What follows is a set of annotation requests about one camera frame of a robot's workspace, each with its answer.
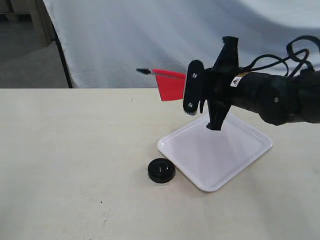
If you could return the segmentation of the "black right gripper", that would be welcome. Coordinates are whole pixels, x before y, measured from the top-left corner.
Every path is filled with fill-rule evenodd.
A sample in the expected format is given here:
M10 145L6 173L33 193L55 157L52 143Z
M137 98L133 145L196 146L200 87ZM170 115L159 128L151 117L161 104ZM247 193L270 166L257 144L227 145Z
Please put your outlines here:
M233 36L222 38L224 45L211 68L205 70L200 60L192 60L187 68L182 99L183 110L186 114L194 116L199 106L199 112L202 114L207 100L209 123L206 127L212 131L221 130L231 106L242 109L247 107L246 100L239 95L239 89L231 86L234 78L241 72L238 40Z

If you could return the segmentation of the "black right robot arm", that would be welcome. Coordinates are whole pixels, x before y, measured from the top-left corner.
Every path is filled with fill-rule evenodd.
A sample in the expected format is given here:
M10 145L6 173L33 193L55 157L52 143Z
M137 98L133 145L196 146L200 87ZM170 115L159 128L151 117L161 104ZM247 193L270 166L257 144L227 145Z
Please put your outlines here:
M262 67L254 67L261 55L245 67L239 66L238 38L224 36L224 43L213 67L204 72L203 92L200 106L207 102L209 123L207 128L219 131L232 106L256 113L268 124L280 126L287 123L319 123L320 121L320 72L308 61L309 50L297 52L293 44L297 41L310 41L317 47L319 38L302 35L286 45L287 57L273 54L267 57L276 61L268 64L273 67L296 62L296 68L285 75L262 73Z

